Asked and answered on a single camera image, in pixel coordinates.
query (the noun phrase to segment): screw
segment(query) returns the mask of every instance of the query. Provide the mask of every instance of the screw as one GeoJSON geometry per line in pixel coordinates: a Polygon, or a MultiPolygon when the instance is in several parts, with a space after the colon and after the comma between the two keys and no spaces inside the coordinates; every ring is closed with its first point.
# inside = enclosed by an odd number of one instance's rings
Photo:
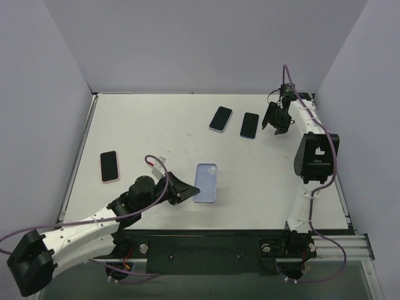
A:
{"type": "Polygon", "coordinates": [[[313,243],[309,243],[308,244],[308,248],[310,249],[310,252],[314,252],[315,251],[315,245],[313,243]]]}
{"type": "Polygon", "coordinates": [[[149,246],[146,245],[146,244],[141,244],[140,247],[139,247],[139,250],[140,250],[141,253],[144,254],[149,250],[149,246]]]}
{"type": "Polygon", "coordinates": [[[271,247],[269,247],[269,244],[262,244],[261,250],[262,250],[264,253],[268,253],[268,252],[271,250],[271,247]]]}

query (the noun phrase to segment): table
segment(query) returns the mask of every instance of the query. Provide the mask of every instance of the table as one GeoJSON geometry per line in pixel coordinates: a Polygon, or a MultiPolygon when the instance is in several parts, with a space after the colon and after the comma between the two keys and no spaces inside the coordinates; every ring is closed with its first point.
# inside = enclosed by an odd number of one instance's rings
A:
{"type": "MultiPolygon", "coordinates": [[[[217,164],[216,202],[164,202],[130,229],[284,229],[300,183],[293,159],[301,136],[296,126],[280,136],[271,126],[262,131],[266,108],[265,95],[100,94],[64,221],[86,218],[137,177],[151,176],[144,156],[153,154],[166,158],[169,171],[188,184],[194,184],[199,163],[217,164]],[[219,106],[233,110],[224,133],[208,128],[219,106]],[[254,140],[239,135],[246,112],[260,115],[254,140]],[[103,184],[99,155],[112,150],[121,178],[103,184]]],[[[335,185],[321,192],[313,223],[317,229],[348,228],[335,185]]]]}

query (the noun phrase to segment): gray wall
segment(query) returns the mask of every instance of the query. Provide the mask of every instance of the gray wall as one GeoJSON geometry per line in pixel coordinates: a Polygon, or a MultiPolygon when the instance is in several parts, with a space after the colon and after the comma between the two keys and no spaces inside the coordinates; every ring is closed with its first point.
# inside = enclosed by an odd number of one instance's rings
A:
{"type": "Polygon", "coordinates": [[[95,92],[316,91],[367,0],[44,0],[95,92]]]}
{"type": "Polygon", "coordinates": [[[400,1],[370,0],[317,92],[321,119],[341,137],[339,175],[368,233],[386,299],[399,299],[400,1]]]}
{"type": "MultiPolygon", "coordinates": [[[[0,1],[0,41],[3,236],[56,220],[91,92],[41,0],[0,1]]],[[[1,247],[13,249],[16,241],[1,247]]],[[[19,299],[0,255],[0,299],[19,299]]]]}

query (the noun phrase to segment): blue smartphone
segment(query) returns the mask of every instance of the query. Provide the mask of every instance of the blue smartphone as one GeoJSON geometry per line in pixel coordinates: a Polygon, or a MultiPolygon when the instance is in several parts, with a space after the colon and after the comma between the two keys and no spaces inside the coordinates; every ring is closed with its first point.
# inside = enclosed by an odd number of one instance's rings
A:
{"type": "Polygon", "coordinates": [[[198,164],[194,186],[200,189],[200,193],[194,195],[196,203],[213,203],[217,193],[217,172],[216,164],[198,164]]]}

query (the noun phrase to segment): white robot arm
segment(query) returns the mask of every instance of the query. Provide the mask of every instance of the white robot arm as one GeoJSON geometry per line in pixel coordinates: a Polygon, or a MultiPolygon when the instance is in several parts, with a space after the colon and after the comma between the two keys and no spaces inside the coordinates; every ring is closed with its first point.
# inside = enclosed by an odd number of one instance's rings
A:
{"type": "MultiPolygon", "coordinates": [[[[294,158],[294,172],[299,176],[299,187],[291,215],[287,225],[292,231],[308,233],[311,198],[318,199],[319,191],[311,197],[312,191],[320,188],[333,174],[333,154],[324,130],[314,122],[321,123],[311,98],[300,93],[300,102],[293,93],[290,84],[282,84],[279,89],[278,103],[271,102],[262,122],[276,128],[275,134],[284,134],[291,124],[296,125],[302,136],[301,143],[294,158]]],[[[336,153],[339,147],[337,134],[330,134],[336,153]]]]}
{"type": "Polygon", "coordinates": [[[59,224],[61,228],[42,234],[37,230],[26,233],[7,260],[21,295],[40,291],[54,276],[76,264],[121,252],[130,243],[124,229],[140,220],[143,211],[164,201],[179,204],[198,193],[198,188],[171,172],[157,184],[151,177],[141,176],[128,192],[82,221],[59,224]]]}

